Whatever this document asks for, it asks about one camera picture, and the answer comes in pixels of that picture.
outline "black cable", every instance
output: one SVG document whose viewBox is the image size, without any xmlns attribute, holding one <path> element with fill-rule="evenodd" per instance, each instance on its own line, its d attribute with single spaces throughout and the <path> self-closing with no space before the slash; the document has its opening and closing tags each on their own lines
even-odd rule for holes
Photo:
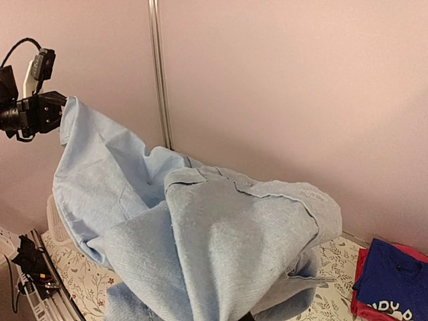
<svg viewBox="0 0 428 321">
<path fill-rule="evenodd" d="M 5 255 L 5 258 L 6 258 L 7 265 L 9 266 L 9 278 L 11 280 L 12 311 L 13 311 L 13 313 L 16 314 L 16 313 L 18 313 L 18 301 L 19 301 L 19 295 L 21 293 L 18 291 L 18 294 L 16 295 L 16 302 L 14 302 L 13 301 L 13 274 L 12 274 L 11 262 L 9 262 L 9 259 L 6 257 L 6 255 Z"/>
<path fill-rule="evenodd" d="M 37 47 L 37 50 L 41 49 L 41 46 L 39 45 L 39 43 L 34 40 L 33 38 L 24 38 L 19 40 L 7 53 L 5 59 L 3 60 L 3 62 L 1 63 L 0 68 L 3 68 L 7 62 L 7 60 L 9 59 L 9 57 L 11 56 L 11 54 L 15 51 L 16 48 L 19 47 L 19 45 L 23 44 L 24 42 L 31 42 L 33 45 L 35 45 Z"/>
</svg>

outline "red t-shirt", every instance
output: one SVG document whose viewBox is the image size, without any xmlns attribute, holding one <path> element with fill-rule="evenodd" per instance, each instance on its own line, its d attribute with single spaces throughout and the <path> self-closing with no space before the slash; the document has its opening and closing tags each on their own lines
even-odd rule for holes
<svg viewBox="0 0 428 321">
<path fill-rule="evenodd" d="M 415 249 L 406 246 L 406 245 L 394 245 L 400 251 L 414 257 L 415 259 L 428 263 L 428 257 L 419 253 Z M 355 282 L 359 279 L 362 269 L 364 267 L 364 263 L 366 261 L 368 254 L 368 249 L 360 249 L 358 254 L 358 261 L 356 263 L 356 271 L 355 271 Z M 354 291 L 352 295 L 352 301 L 350 305 L 350 311 L 355 316 L 360 316 L 361 318 L 365 318 L 369 321 L 397 321 L 396 318 L 383 314 L 382 312 L 376 311 L 372 309 L 370 306 L 367 306 L 364 303 L 361 303 L 356 300 L 356 291 Z"/>
</svg>

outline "light blue denim garment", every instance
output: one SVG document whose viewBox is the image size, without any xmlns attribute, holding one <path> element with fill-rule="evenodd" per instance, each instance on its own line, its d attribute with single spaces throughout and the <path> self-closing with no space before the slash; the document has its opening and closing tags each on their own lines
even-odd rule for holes
<svg viewBox="0 0 428 321">
<path fill-rule="evenodd" d="M 163 201 L 165 175 L 191 160 L 163 147 L 147 150 L 129 129 L 77 98 L 68 98 L 60 140 L 65 150 L 53 180 L 58 212 L 78 249 L 109 268 L 96 238 Z"/>
<path fill-rule="evenodd" d="M 233 321 L 252 311 L 275 321 L 312 301 L 324 280 L 314 277 L 310 249 L 341 233 L 328 195 L 306 183 L 187 168 L 187 158 L 164 148 L 149 154 L 74 98 L 63 123 L 60 215 L 80 249 L 126 284 L 108 292 L 105 320 Z M 144 311 L 153 314 L 138 319 Z"/>
</svg>

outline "floral tablecloth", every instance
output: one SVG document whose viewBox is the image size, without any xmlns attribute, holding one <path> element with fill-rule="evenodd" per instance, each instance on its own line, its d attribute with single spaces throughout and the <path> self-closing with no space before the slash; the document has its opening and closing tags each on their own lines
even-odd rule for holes
<svg viewBox="0 0 428 321">
<path fill-rule="evenodd" d="M 58 246 L 49 231 L 41 236 L 61 279 L 87 321 L 101 321 L 106 305 L 106 290 L 121 279 L 112 271 L 92 263 L 83 254 Z M 319 275 L 334 278 L 316 290 L 312 305 L 295 321 L 361 321 L 350 313 L 350 300 L 358 250 L 361 246 L 339 237 L 316 248 Z"/>
</svg>

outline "white wall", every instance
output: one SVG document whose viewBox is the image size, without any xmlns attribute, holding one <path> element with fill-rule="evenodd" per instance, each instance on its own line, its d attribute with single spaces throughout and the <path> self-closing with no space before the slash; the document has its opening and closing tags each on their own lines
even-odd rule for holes
<svg viewBox="0 0 428 321">
<path fill-rule="evenodd" d="M 146 1 L 2 1 L 0 59 L 23 37 L 57 53 L 45 89 L 78 96 L 135 131 L 149 146 L 162 144 Z M 21 46 L 9 62 L 21 90 L 28 61 Z M 47 228 L 45 202 L 62 153 L 58 132 L 31 144 L 0 133 L 0 225 L 16 233 Z"/>
<path fill-rule="evenodd" d="M 426 1 L 160 2 L 177 150 L 310 181 L 344 229 L 428 251 Z"/>
</svg>

